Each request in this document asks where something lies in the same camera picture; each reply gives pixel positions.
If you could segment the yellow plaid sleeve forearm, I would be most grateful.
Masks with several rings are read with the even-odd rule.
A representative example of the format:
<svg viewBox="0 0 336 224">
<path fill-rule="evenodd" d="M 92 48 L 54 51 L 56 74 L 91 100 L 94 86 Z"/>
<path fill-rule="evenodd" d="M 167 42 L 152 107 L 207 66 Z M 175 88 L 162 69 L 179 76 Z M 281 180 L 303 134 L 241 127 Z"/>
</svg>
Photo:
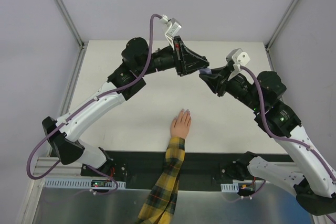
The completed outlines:
<svg viewBox="0 0 336 224">
<path fill-rule="evenodd" d="M 148 194 L 136 223 L 171 223 L 178 196 L 185 139 L 173 137 L 167 146 L 162 174 Z"/>
</svg>

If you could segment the purple nail polish bottle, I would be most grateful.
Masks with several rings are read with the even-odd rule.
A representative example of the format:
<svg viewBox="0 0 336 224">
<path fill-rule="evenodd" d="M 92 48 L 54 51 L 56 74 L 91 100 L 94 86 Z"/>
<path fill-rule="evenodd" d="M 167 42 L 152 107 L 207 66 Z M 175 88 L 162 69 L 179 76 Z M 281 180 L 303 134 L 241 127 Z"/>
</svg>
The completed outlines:
<svg viewBox="0 0 336 224">
<path fill-rule="evenodd" d="M 205 74 L 205 75 L 211 75 L 212 74 L 212 70 L 210 68 L 204 68 L 204 69 L 200 69 L 199 73 L 200 74 Z"/>
</svg>

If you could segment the right aluminium frame post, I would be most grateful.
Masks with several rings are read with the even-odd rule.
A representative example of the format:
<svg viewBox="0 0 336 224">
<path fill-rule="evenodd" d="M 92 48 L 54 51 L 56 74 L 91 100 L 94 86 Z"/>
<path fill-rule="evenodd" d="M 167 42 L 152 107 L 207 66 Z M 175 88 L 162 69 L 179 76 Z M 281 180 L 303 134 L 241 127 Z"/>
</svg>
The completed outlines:
<svg viewBox="0 0 336 224">
<path fill-rule="evenodd" d="M 273 44 L 275 43 L 276 39 L 278 38 L 278 36 L 282 32 L 282 30 L 284 29 L 285 25 L 289 21 L 291 15 L 296 10 L 296 8 L 299 5 L 300 1 L 301 0 L 291 0 L 290 1 L 288 7 L 286 8 L 284 14 L 282 15 L 282 17 L 280 19 L 278 25 L 276 26 L 274 32 L 272 33 L 271 37 L 269 38 L 269 40 L 265 44 L 265 50 L 267 52 L 269 52 L 270 49 L 272 48 Z"/>
</svg>

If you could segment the left aluminium frame post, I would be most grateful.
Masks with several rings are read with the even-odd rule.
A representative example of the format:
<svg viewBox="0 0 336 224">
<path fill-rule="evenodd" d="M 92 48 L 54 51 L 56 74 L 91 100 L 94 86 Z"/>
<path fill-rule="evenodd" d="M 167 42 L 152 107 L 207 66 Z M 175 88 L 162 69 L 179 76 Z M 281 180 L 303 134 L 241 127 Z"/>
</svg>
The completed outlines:
<svg viewBox="0 0 336 224">
<path fill-rule="evenodd" d="M 79 31 L 72 20 L 63 0 L 54 0 L 56 7 L 58 8 L 65 24 L 67 25 L 70 33 L 72 34 L 74 40 L 78 44 L 80 49 L 83 49 L 85 47 L 85 42 L 82 40 Z"/>
</svg>

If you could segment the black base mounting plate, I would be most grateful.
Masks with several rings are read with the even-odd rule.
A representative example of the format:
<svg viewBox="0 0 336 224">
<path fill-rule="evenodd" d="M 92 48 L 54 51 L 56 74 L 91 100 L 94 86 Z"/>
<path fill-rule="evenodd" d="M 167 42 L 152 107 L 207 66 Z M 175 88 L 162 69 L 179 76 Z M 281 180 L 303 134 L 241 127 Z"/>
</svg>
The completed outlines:
<svg viewBox="0 0 336 224">
<path fill-rule="evenodd" d="M 127 189 L 150 189 L 162 172 L 177 165 L 180 165 L 180 190 L 219 191 L 222 184 L 235 181 L 271 181 L 266 176 L 253 175 L 248 171 L 247 164 L 256 157 L 251 152 L 186 153 L 182 162 L 168 158 L 164 152 L 108 151 L 107 154 L 110 163 L 98 171 L 124 182 Z"/>
</svg>

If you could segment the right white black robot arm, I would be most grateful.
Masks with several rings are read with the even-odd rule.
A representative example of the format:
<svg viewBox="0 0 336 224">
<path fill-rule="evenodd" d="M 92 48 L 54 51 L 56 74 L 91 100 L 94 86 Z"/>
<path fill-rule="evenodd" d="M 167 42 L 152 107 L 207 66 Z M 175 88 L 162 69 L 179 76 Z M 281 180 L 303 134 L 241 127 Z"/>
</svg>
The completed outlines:
<svg viewBox="0 0 336 224">
<path fill-rule="evenodd" d="M 239 73 L 233 78 L 233 65 L 204 69 L 199 77 L 219 97 L 230 94 L 252 109 L 257 125 L 273 138 L 291 157 L 299 172 L 287 172 L 259 155 L 246 152 L 225 168 L 228 177 L 236 180 L 251 176 L 267 180 L 292 194 L 299 205 L 314 216 L 335 213 L 335 169 L 316 149 L 294 110 L 281 101 L 286 86 L 274 71 L 263 71 L 253 83 Z"/>
</svg>

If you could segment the mannequin hand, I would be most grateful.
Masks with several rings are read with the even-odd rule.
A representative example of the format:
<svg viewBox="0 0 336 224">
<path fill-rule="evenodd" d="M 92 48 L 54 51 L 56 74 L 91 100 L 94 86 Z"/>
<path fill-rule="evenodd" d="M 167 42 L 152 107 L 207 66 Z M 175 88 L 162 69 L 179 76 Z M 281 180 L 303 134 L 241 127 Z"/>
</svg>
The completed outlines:
<svg viewBox="0 0 336 224">
<path fill-rule="evenodd" d="M 170 127 L 171 137 L 186 139 L 190 131 L 191 122 L 190 111 L 182 109 L 172 121 Z"/>
</svg>

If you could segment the aluminium frame post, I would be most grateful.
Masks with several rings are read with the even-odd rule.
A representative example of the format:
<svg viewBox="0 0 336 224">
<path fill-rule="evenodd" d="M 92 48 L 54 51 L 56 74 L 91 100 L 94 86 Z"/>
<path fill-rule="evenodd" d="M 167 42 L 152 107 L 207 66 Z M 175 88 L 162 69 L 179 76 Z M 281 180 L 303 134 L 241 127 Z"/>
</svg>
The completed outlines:
<svg viewBox="0 0 336 224">
<path fill-rule="evenodd" d="M 269 38 L 269 40 L 265 44 L 265 50 L 267 52 L 269 52 L 270 49 L 272 48 L 273 44 L 275 43 L 276 39 L 278 38 L 278 36 L 282 32 L 282 30 L 284 29 L 285 25 L 289 21 L 291 15 L 296 10 L 296 8 L 299 5 L 300 1 L 301 0 L 291 0 L 290 1 L 288 7 L 286 8 L 284 14 L 282 15 L 282 17 L 280 19 L 278 25 L 276 26 L 274 32 L 272 33 L 271 37 Z"/>
<path fill-rule="evenodd" d="M 56 7 L 58 8 L 65 24 L 67 25 L 70 33 L 72 34 L 74 40 L 78 44 L 80 49 L 83 49 L 85 47 L 85 42 L 82 40 L 79 31 L 72 20 L 63 0 L 54 0 Z"/>
</svg>

